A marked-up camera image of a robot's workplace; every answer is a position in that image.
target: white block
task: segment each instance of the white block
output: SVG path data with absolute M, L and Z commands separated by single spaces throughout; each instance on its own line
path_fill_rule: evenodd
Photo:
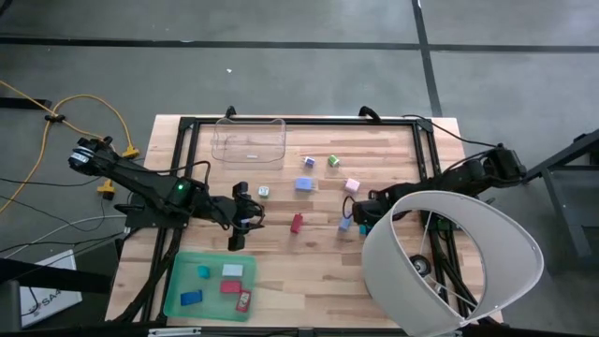
M 243 276 L 243 265 L 223 265 L 223 276 Z
M 269 196 L 269 188 L 267 186 L 260 186 L 258 187 L 258 195 L 266 198 Z

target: red block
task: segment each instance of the red block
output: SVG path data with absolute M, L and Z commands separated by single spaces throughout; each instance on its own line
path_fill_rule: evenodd
M 239 281 L 223 281 L 223 282 L 221 282 L 221 292 L 239 293 L 239 292 L 241 292 L 241 282 L 239 282 Z
M 247 310 L 250 307 L 251 299 L 252 292 L 250 290 L 242 290 L 240 294 L 240 299 L 237 301 L 237 308 L 235 308 L 235 310 L 242 313 L 247 313 Z
M 293 217 L 293 223 L 291 223 L 291 232 L 292 233 L 300 233 L 300 227 L 301 225 L 303 225 L 303 216 L 301 216 L 301 213 L 296 214 Z

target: blue block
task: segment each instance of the blue block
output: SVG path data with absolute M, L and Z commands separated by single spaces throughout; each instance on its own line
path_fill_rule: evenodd
M 210 268 L 206 266 L 197 267 L 197 274 L 201 278 L 209 279 L 210 278 Z
M 303 160 L 303 162 L 304 162 L 304 164 L 306 164 L 306 166 L 307 166 L 307 167 L 311 168 L 312 166 L 314 166 L 314 162 L 315 162 L 315 161 L 314 161 L 314 158 L 311 158 L 311 157 L 306 157 L 306 158 Z
M 192 291 L 181 294 L 181 306 L 200 303 L 202 301 L 202 291 Z
M 296 191 L 312 191 L 312 178 L 301 177 L 296 179 Z
M 339 230 L 346 231 L 349 228 L 349 225 L 351 225 L 351 223 L 352 223 L 351 218 L 343 217 L 341 219 L 341 223 L 339 224 Z

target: yellow cable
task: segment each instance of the yellow cable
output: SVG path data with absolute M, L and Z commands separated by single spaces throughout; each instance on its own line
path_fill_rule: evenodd
M 43 105 L 39 104 L 36 100 L 34 100 L 33 98 L 31 98 L 30 96 L 26 95 L 25 93 L 21 92 L 19 89 L 13 87 L 12 85 L 6 83 L 5 81 L 0 81 L 0 84 L 6 86 L 8 89 L 12 90 L 13 92 L 27 98 L 28 100 L 32 101 L 34 104 L 36 104 L 37 106 L 39 106 L 40 108 L 44 109 L 45 111 L 49 112 L 52 116 L 54 115 L 54 112 L 46 107 L 44 107 Z
M 131 141 L 131 136 L 129 135 L 129 128 L 127 127 L 127 124 L 124 122 L 123 116 L 121 116 L 121 113 L 119 113 L 119 111 L 117 111 L 117 109 L 113 108 L 112 105 L 110 105 L 107 101 L 105 101 L 104 99 L 94 96 L 94 95 L 87 95 L 87 94 L 82 94 L 82 95 L 73 95 L 71 97 L 67 97 L 63 100 L 61 100 L 60 102 L 58 102 L 58 104 L 56 104 L 56 106 L 54 107 L 54 114 L 56 114 L 56 111 L 58 111 L 58 109 L 65 104 L 66 102 L 73 100 L 73 99 L 77 99 L 77 98 L 90 98 L 90 99 L 95 99 L 96 101 L 104 104 L 108 109 L 112 110 L 112 112 L 114 112 L 114 114 L 119 118 L 119 121 L 121 121 L 121 125 L 123 126 L 123 130 L 124 130 L 124 134 L 127 137 L 127 145 L 128 146 L 133 146 L 133 142 Z M 79 132 L 79 133 L 83 133 L 81 132 L 81 130 L 77 129 L 75 126 L 70 125 L 70 124 L 66 124 L 68 127 L 72 128 L 73 130 Z
M 31 179 L 31 176 L 33 176 L 34 173 L 36 172 L 37 167 L 39 166 L 39 163 L 41 163 L 41 158 L 44 157 L 44 152 L 46 151 L 46 140 L 48 138 L 48 131 L 50 130 L 50 126 L 51 126 L 51 122 L 46 122 L 46 127 L 44 127 L 44 135 L 42 136 L 42 139 L 41 139 L 41 150 L 39 151 L 39 156 L 37 157 L 36 164 L 34 165 L 33 168 L 31 168 L 31 171 L 29 171 L 29 174 L 27 174 L 27 178 L 25 178 L 23 183 L 19 186 L 19 188 L 17 188 L 15 193 L 12 195 L 12 197 L 10 197 L 11 199 L 14 199 L 19 195 L 19 193 L 25 187 L 27 182 L 29 182 L 29 179 Z M 2 213 L 8 207 L 8 205 L 10 205 L 11 202 L 12 202 L 12 200 L 7 200 L 7 203 L 5 203 L 4 206 L 2 206 L 2 208 L 0 208 L 0 213 Z
M 58 111 L 58 108 L 60 108 L 63 104 L 65 104 L 66 102 L 68 102 L 70 100 L 73 100 L 73 99 L 76 99 L 76 98 L 92 98 L 92 99 L 95 99 L 95 100 L 99 101 L 100 103 L 104 104 L 110 110 L 112 110 L 112 112 L 114 112 L 114 114 L 116 114 L 116 116 L 121 121 L 121 124 L 123 125 L 123 129 L 124 129 L 124 133 L 126 134 L 126 137 L 127 137 L 127 143 L 128 143 L 127 151 L 134 151 L 137 154 L 139 154 L 139 150 L 137 150 L 137 149 L 135 149 L 133 147 L 133 143 L 131 141 L 131 136 L 129 135 L 129 129 L 127 128 L 127 125 L 124 122 L 124 119 L 121 116 L 121 114 L 119 113 L 119 111 L 117 111 L 107 101 L 105 101 L 104 99 L 102 99 L 100 97 L 96 97 L 94 95 L 74 95 L 74 96 L 67 97 L 67 98 L 61 100 L 60 102 L 58 102 L 58 104 L 56 104 L 56 106 L 54 107 L 54 109 L 50 110 L 50 109 L 46 108 L 45 106 L 43 106 L 42 104 L 40 104 L 39 102 L 37 102 L 36 100 L 34 100 L 32 97 L 30 97 L 26 93 L 20 91 L 19 89 L 17 89 L 15 87 L 13 87 L 12 85 L 6 83 L 5 81 L 0 81 L 0 85 L 4 85 L 8 89 L 12 90 L 13 92 L 15 92 L 15 93 L 17 93 L 17 94 L 25 97 L 26 99 L 28 99 L 29 101 L 33 102 L 34 104 L 36 104 L 37 106 L 39 106 L 40 108 L 42 108 L 43 110 L 45 110 L 47 113 L 49 113 L 52 116 L 58 115 L 58 113 L 56 112 L 56 111 Z M 68 127 L 70 127 L 72 130 L 81 133 L 82 135 L 86 135 L 86 136 L 89 136 L 89 137 L 94 137 L 94 138 L 97 138 L 97 139 L 103 139 L 103 137 L 98 136 L 96 134 L 93 134 L 91 132 L 87 132 L 87 131 L 81 130 L 81 129 L 77 128 L 76 126 L 74 126 L 73 124 L 71 124 L 71 123 L 69 123 L 67 121 L 63 121 L 63 124 L 66 125 L 66 126 L 68 126 Z M 10 197 L 11 199 L 16 198 L 20 194 L 21 190 L 29 182 L 29 179 L 31 179 L 31 177 L 34 175 L 34 173 L 36 172 L 37 168 L 39 167 L 39 163 L 41 163 L 41 159 L 43 158 L 44 153 L 46 151 L 46 142 L 48 140 L 48 133 L 50 131 L 51 125 L 52 125 L 52 122 L 50 122 L 50 121 L 46 122 L 46 127 L 44 127 L 44 134 L 43 134 L 42 141 L 41 141 L 41 149 L 39 151 L 39 156 L 37 158 L 36 164 L 33 166 L 33 168 L 31 169 L 31 171 L 29 171 L 29 174 L 27 174 L 27 177 L 25 178 L 25 180 L 23 181 L 23 183 L 19 186 L 19 188 L 17 188 L 17 190 L 15 191 L 15 193 L 12 195 L 12 197 Z M 116 149 L 114 148 L 114 145 L 111 144 L 110 147 L 112 148 L 112 150 L 114 152 L 116 152 Z M 2 206 L 2 208 L 0 208 L 0 213 L 2 213 L 8 207 L 8 205 L 11 202 L 12 202 L 12 200 L 8 200 L 7 203 L 5 203 L 4 206 Z

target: pink block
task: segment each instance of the pink block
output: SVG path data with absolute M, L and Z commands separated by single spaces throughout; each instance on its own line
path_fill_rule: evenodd
M 239 281 L 223 281 L 223 282 L 221 282 L 221 292 L 223 292 L 223 293 L 239 293 L 239 292 L 241 292 L 241 282 L 239 282 Z
M 356 193 L 359 189 L 359 181 L 353 179 L 347 179 L 345 182 L 345 191 L 350 193 Z

